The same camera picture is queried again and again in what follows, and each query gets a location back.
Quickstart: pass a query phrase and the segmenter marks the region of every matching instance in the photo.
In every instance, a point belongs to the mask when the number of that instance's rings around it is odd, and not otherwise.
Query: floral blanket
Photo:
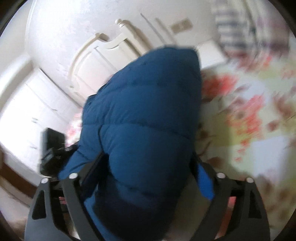
[[[274,238],[296,208],[296,60],[262,54],[202,75],[196,151],[230,178],[255,179]],[[78,113],[66,144],[77,142],[80,132]]]

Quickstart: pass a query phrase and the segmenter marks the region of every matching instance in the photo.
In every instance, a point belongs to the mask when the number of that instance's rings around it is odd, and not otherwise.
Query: blue puffer jacket
[[[85,201],[107,241],[163,237],[190,174],[200,104],[198,57],[174,48],[140,57],[89,97],[79,148],[59,178],[109,155]]]

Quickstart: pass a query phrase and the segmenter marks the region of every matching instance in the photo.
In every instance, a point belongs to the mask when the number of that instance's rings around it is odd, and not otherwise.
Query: bolt
[[[223,172],[218,172],[217,177],[220,179],[224,179],[224,178],[226,178],[226,175]]]
[[[77,178],[78,177],[78,174],[77,173],[71,173],[70,175],[69,175],[69,178],[70,179],[75,179],[75,178]]]
[[[43,184],[45,184],[45,183],[47,183],[48,182],[48,178],[47,177],[45,177],[45,178],[43,178],[42,180],[41,180],[41,183],[43,183]]]
[[[247,177],[247,178],[246,178],[246,181],[247,181],[248,183],[253,183],[253,182],[254,182],[254,179],[251,178],[251,177]]]

